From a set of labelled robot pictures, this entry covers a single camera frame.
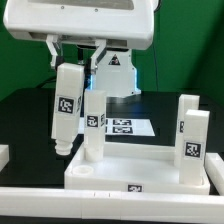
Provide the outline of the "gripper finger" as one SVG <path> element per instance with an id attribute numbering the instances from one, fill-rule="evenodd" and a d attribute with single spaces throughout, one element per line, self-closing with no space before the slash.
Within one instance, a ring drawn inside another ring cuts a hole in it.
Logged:
<path id="1" fill-rule="evenodd" d="M 107 48 L 106 48 L 106 41 L 104 39 L 98 39 L 95 41 L 96 50 L 91 56 L 91 66 L 90 71 L 92 74 L 96 73 L 98 68 L 98 63 L 102 60 L 105 56 Z"/>
<path id="2" fill-rule="evenodd" d="M 51 68 L 57 69 L 58 66 L 64 62 L 62 44 L 59 40 L 59 36 L 48 34 L 46 44 L 52 56 L 50 62 Z"/>

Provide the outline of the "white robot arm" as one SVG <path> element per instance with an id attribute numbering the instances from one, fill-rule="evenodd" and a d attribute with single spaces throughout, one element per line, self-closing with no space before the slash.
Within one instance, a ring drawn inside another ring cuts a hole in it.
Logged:
<path id="1" fill-rule="evenodd" d="M 93 47 L 92 87 L 126 98 L 140 93 L 131 51 L 152 44 L 158 6 L 159 0 L 7 0 L 3 22 L 16 39 L 44 41 L 52 67 L 63 43 Z"/>

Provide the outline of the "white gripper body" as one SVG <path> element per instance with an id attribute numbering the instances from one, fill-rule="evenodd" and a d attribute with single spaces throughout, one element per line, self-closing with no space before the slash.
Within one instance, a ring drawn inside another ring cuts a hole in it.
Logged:
<path id="1" fill-rule="evenodd" d="M 16 39 L 147 49 L 156 0 L 7 0 L 3 23 Z"/>

